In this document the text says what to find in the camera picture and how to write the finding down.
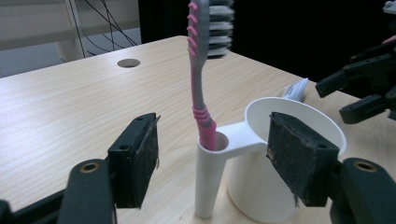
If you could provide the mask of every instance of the light wood desk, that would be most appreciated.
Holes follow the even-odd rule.
[[[117,62],[137,59],[137,67]],[[243,120],[249,102],[280,96],[300,77],[237,54],[205,65],[205,101],[219,126]],[[346,134],[347,152],[382,165],[396,179],[396,121],[383,113],[345,125],[338,109],[357,99],[336,92],[320,99],[309,83],[304,102]],[[132,119],[156,112],[161,165],[141,210],[119,210],[119,223],[254,223],[227,192],[230,162],[213,217],[194,215],[197,128],[191,112],[187,41],[177,36],[146,45],[0,79],[0,198],[16,211],[64,189],[81,161],[104,158]],[[329,206],[301,204],[286,223],[330,223]]]

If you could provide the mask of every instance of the white cup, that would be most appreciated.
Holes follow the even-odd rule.
[[[290,189],[265,157],[270,115],[289,114],[301,120],[340,148],[347,140],[338,125],[314,107],[289,99],[268,97],[251,102],[245,120],[217,128],[217,150],[209,151],[198,141],[195,213],[210,217],[219,191],[225,163],[233,159],[228,191],[246,216],[264,223],[288,219],[295,209]]]

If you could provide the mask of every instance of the toothbrush head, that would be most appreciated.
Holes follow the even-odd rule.
[[[201,62],[221,58],[231,46],[232,0],[191,0],[188,16],[189,53]]]

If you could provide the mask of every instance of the desk grommet hole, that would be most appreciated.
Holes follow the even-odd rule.
[[[117,65],[119,67],[124,67],[124,68],[137,67],[139,64],[140,64],[140,61],[137,59],[123,59],[123,60],[117,62]]]

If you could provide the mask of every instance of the toothpaste tube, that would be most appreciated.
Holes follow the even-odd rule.
[[[302,102],[303,94],[308,83],[308,78],[303,78],[302,80],[285,87],[283,90],[283,98],[291,99],[294,101]]]

